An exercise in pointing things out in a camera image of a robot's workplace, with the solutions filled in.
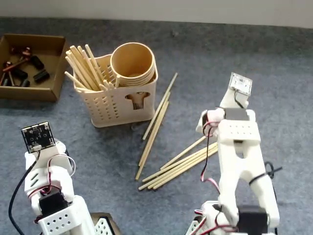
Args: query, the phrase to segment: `paper cup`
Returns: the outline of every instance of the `paper cup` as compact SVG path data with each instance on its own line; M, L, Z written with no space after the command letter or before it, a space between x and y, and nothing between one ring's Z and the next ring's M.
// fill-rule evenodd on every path
M119 84L124 86L142 86L148 83L155 73L153 52L141 43L120 45L112 53L110 64Z

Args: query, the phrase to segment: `white plastic basket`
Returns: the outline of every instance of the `white plastic basket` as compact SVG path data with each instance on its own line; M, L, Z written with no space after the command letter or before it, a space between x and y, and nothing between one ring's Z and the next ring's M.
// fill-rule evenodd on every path
M114 78L110 66L111 55L96 58L101 70L109 81ZM87 106L91 122L95 127L114 126L131 122L146 121L152 119L155 109L156 84L158 79L157 67L151 81L138 87L118 87L107 91L82 91L74 89L82 97ZM138 92L148 93L143 99L143 108L134 110L133 102L126 97Z

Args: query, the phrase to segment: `white robotic arm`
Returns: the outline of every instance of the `white robotic arm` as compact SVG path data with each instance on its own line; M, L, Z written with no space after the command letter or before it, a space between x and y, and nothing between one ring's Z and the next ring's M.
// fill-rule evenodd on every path
M22 134L28 149L24 191L43 234L118 235L119 230L109 214L97 213L94 224L84 199L74 195L71 176L75 172L75 161L62 142L55 142L48 122L23 128ZM12 205L11 200L10 219L23 235L11 215Z
M206 218L206 226L203 225L203 228L216 226L215 221L218 219L218 224L228 224L239 229L237 232L216 229L211 232L213 235L248 234L240 233L245 230L243 227L247 215L263 220L269 228L276 228L279 224L275 193L271 179L266 173L260 148L261 138L255 112L246 110L251 86L250 79L232 73L220 107L203 111L196 128L197 132L217 138L221 170L218 203L209 201L202 206L203 216ZM239 179L244 179L250 184L259 200L259 210L255 207L238 208L235 190Z

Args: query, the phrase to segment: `cardboard box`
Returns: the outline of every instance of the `cardboard box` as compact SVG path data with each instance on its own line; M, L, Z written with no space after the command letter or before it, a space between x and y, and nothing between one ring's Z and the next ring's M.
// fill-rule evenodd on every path
M50 78L41 83L35 83L33 76L40 71L31 63L26 62L18 68L28 73L30 87L0 86L0 98L42 101L58 100L64 80L64 71L67 66L65 52L68 46L65 38L45 35L5 34L0 41L0 78L3 74L3 63L6 61L15 63L21 57L19 54L13 55L10 53L12 47L30 47L33 55L37 55L45 65ZM21 80L14 78L14 83L20 85Z

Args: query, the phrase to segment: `black cable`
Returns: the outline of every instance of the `black cable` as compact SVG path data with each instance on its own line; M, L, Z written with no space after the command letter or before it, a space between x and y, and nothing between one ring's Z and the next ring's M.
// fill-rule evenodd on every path
M208 131L208 134L207 134L206 158L205 158L204 168L203 168L203 170L202 170L202 172L201 172L201 178L204 176L204 172L205 172L206 166L207 166L207 160L208 160L208 158L209 158L209 141L210 141L210 132L211 132L212 128L213 128L213 126L211 126L211 127L209 128L209 131Z
M16 186L13 195L11 197L10 200L10 204L9 204L9 218L11 220L11 223L13 224L14 228L19 232L20 235L24 235L24 233L22 232L22 230L19 228L19 226L17 225L17 223L15 222L13 216L12 216L12 208L13 208L13 202L14 199L16 197L16 194L18 193L22 183L24 182L26 176L30 173L30 171L34 168L35 164L37 163L38 159L40 157L40 151L38 151L38 156L35 160L35 162L27 169L27 171L25 172L25 174L23 175L23 177L21 178L21 180L19 181L18 185Z
M275 172L278 172L279 170L283 169L282 166L275 169L274 166L273 166L273 163L271 163L271 162L265 162L264 165L265 165L265 168L266 168L267 165L269 165L270 166L270 171L265 171L265 173L260 174L260 175L258 175L256 177L254 177L252 180L250 180L249 185L251 185L257 179L260 179L261 177L266 176L266 175L268 175L271 179L274 179ZM275 200L277 202L277 196L276 196L276 191L275 191L274 186L273 186L273 190L274 190ZM275 232L275 235L278 235L278 229L277 228L274 229L274 232Z
M236 96L237 96L237 91L235 91L235 93L234 93L234 100L240 108L244 109L243 105L237 100Z
M257 179L260 179L261 177L266 176L266 175L268 175L271 179L274 179L275 172L278 172L279 170L283 169L282 166L279 167L279 168L274 169L273 163L271 163L271 162L265 162L264 165L265 165L265 168L266 168L267 165L269 165L270 166L270 171L266 171L263 174L260 174L260 175L258 175L256 177L254 177L252 180L250 180L249 185L251 185Z

